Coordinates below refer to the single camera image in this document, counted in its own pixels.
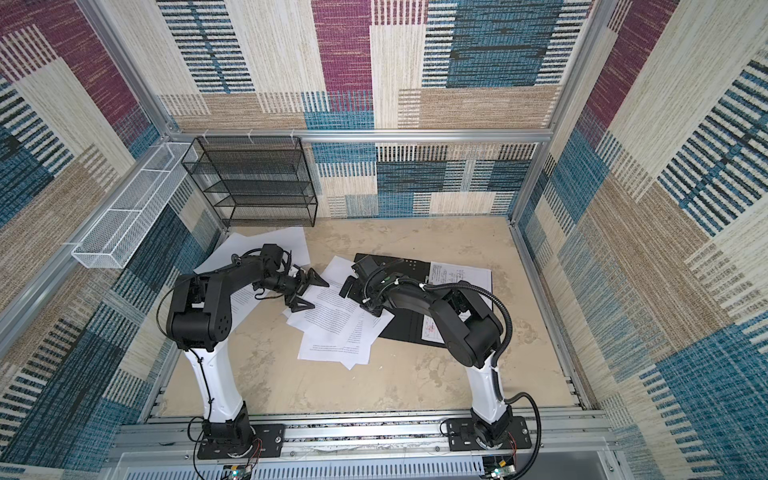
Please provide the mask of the orange black file folder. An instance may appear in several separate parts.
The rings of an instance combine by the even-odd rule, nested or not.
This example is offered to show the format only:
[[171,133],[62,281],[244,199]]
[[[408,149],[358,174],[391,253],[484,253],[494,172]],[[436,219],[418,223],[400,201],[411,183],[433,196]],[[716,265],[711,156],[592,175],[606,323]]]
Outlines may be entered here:
[[392,271],[401,259],[379,264],[374,275],[361,279],[352,266],[353,275],[365,281],[364,292],[371,298],[373,308],[363,309],[376,317],[385,310],[407,310],[431,317],[447,349],[465,350],[469,330],[461,320],[460,307],[464,296],[453,287],[435,286],[419,282],[407,275]]

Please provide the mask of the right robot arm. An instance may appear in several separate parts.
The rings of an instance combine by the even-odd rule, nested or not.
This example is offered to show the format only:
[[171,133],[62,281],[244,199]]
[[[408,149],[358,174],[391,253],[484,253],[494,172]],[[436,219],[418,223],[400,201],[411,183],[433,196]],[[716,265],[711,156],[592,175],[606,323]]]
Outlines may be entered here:
[[363,257],[353,264],[340,296],[375,317],[402,310],[431,318],[448,352],[466,368],[478,443],[500,447],[512,418],[498,372],[499,358],[510,342],[508,310],[482,287],[467,281],[429,284],[396,271],[395,264]]

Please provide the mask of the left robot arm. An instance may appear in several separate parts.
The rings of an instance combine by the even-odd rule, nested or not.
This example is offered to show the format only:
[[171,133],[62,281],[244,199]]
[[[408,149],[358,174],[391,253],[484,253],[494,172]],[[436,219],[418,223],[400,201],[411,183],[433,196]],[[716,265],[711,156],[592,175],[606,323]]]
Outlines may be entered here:
[[315,307],[302,297],[310,286],[327,288],[329,283],[314,269],[293,264],[291,253],[276,244],[233,254],[223,267],[175,281],[162,331],[193,366],[204,406],[197,441],[203,452],[242,458],[258,445],[229,360],[228,337],[235,328],[232,295],[249,287],[254,298],[265,300],[272,291],[297,313]]

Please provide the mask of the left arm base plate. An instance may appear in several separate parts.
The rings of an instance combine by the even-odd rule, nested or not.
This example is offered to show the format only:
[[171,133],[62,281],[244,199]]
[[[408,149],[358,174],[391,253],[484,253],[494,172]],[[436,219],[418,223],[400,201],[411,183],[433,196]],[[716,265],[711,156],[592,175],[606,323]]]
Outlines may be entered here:
[[277,458],[282,452],[285,430],[285,424],[251,424],[243,434],[218,437],[204,434],[195,459],[245,462],[256,458]]

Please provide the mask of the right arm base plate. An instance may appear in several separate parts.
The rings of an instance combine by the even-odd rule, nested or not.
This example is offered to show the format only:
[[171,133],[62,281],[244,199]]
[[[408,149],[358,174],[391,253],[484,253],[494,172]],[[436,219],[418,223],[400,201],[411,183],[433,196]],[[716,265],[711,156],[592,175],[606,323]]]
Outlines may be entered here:
[[439,430],[451,451],[533,447],[531,430],[522,416],[502,417],[493,424],[475,418],[449,418],[440,423]]

